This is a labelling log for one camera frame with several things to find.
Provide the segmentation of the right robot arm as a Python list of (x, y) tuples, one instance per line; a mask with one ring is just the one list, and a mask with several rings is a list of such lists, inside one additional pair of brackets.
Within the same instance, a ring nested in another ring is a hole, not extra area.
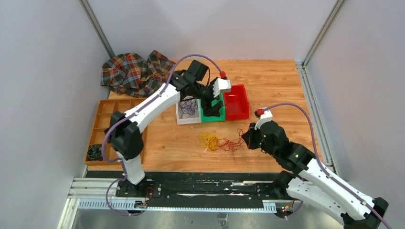
[(284, 171), (273, 182), (277, 198), (295, 198), (343, 225), (345, 229), (376, 229), (383, 222), (388, 202), (350, 186), (319, 162), (305, 146), (290, 141), (274, 121), (250, 123), (242, 134), (248, 149), (271, 155)]

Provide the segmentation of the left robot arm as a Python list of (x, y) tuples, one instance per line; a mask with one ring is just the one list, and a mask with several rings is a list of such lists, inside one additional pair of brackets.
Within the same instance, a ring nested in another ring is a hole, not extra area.
[(102, 145), (110, 143), (115, 150), (116, 160), (123, 168), (124, 180), (129, 182), (128, 191), (133, 196), (141, 197), (146, 192), (143, 182), (145, 172), (141, 165), (144, 148), (142, 134), (155, 118), (187, 96), (201, 101), (204, 116), (220, 116), (223, 102), (212, 102), (221, 93), (231, 90), (231, 82), (226, 73), (220, 70), (219, 77), (201, 84), (207, 71), (209, 67), (197, 60), (192, 61), (186, 70), (172, 69), (167, 82), (146, 100), (123, 113), (117, 111), (111, 115)]

